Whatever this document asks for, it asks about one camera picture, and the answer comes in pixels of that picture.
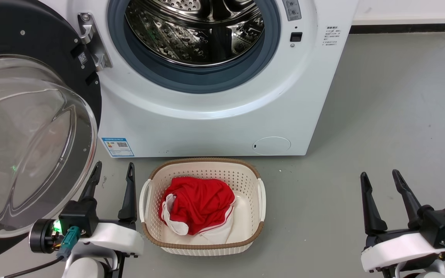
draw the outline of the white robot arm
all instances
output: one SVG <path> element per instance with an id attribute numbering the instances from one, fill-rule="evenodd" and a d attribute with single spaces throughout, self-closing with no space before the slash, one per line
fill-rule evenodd
<path id="1" fill-rule="evenodd" d="M 134 165 L 129 164 L 127 188 L 118 220 L 97 218 L 94 199 L 102 163 L 97 162 L 78 201 L 69 201 L 58 220 L 39 219 L 29 234 L 35 253 L 53 253 L 57 259 L 42 266 L 15 273 L 14 278 L 66 261 L 62 278 L 121 278 L 126 258 L 143 253 L 143 238 L 136 231 L 136 185 Z"/>
<path id="2" fill-rule="evenodd" d="M 408 214 L 408 229 L 388 231 L 372 197 L 367 174 L 362 184 L 363 219 L 367 234 L 362 251 L 364 271 L 380 271 L 385 278 L 445 278 L 445 209 L 421 206 L 397 170 L 392 171 Z M 422 270 L 403 276 L 403 271 Z"/>

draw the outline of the laundry basket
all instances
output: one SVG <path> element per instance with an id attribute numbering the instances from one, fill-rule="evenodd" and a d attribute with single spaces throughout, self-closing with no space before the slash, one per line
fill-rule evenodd
<path id="1" fill-rule="evenodd" d="M 210 244 L 203 236 L 179 236 L 159 218 L 159 206 L 171 180 L 178 176 L 216 178 L 233 190 L 236 202 L 233 227 L 225 244 Z M 143 185 L 139 214 L 145 236 L 169 253 L 190 256 L 220 256 L 247 250 L 258 237 L 265 218 L 265 188 L 250 164 L 228 158 L 172 160 L 152 172 Z"/>

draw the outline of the qr code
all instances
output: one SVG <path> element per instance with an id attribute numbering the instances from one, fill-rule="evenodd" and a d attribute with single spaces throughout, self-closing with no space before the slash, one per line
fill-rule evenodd
<path id="1" fill-rule="evenodd" d="M 85 52 L 82 52 L 82 54 L 78 55 L 78 60 L 80 60 L 80 63 L 82 65 L 87 62 L 87 56 L 85 55 Z"/>

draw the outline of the red clothing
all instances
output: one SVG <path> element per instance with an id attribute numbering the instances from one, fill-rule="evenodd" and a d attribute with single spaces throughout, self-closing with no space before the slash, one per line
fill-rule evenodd
<path id="1" fill-rule="evenodd" d="M 197 234 L 206 227 L 220 225 L 226 220 L 226 211 L 234 202 L 231 188 L 220 180 L 202 180 L 184 176 L 173 178 L 166 189 L 159 207 L 162 219 L 162 203 L 166 196 L 173 194 L 176 199 L 170 219 L 189 226 L 188 234 Z"/>

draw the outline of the door hinge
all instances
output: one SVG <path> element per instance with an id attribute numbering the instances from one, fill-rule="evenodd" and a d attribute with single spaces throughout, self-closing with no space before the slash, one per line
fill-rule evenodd
<path id="1" fill-rule="evenodd" d="M 79 13 L 78 25 L 81 32 L 80 39 L 82 39 L 82 43 L 87 46 L 90 54 L 92 54 L 97 71 L 101 71 L 104 68 L 112 68 L 113 64 L 109 59 L 92 14 L 89 12 Z"/>

